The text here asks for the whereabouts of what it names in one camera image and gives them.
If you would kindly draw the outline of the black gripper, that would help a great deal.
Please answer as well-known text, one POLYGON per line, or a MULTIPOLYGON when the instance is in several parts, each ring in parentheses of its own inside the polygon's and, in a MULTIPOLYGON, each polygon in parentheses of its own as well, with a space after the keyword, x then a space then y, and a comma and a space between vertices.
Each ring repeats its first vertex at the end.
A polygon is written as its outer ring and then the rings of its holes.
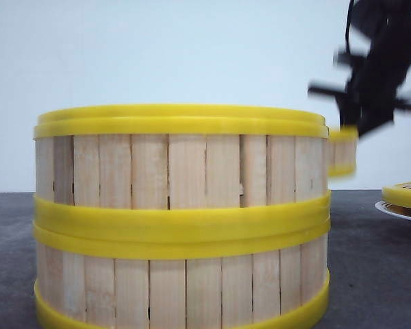
POLYGON ((411 1, 350 1, 345 50, 336 56, 351 67, 344 90, 310 84, 310 93, 333 97, 340 127, 359 137, 394 120, 394 111, 411 110, 397 96, 411 67, 411 1))

